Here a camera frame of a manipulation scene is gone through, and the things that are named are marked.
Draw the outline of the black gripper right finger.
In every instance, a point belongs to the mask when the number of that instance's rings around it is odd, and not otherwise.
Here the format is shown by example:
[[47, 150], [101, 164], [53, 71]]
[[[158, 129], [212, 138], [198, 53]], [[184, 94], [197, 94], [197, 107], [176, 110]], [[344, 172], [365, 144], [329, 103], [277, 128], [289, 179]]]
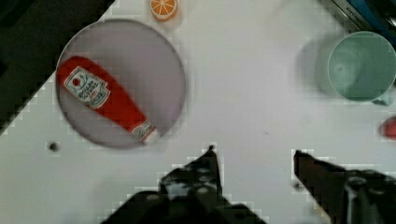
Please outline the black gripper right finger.
[[396, 224], [395, 178], [348, 170], [298, 150], [294, 173], [332, 224]]

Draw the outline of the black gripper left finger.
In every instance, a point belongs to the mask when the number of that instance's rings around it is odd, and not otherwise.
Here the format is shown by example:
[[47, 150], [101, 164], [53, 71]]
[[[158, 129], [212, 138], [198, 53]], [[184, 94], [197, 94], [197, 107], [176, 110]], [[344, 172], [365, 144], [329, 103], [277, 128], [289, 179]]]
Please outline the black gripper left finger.
[[157, 190], [136, 193], [101, 224], [267, 224], [222, 195], [213, 147], [161, 178]]

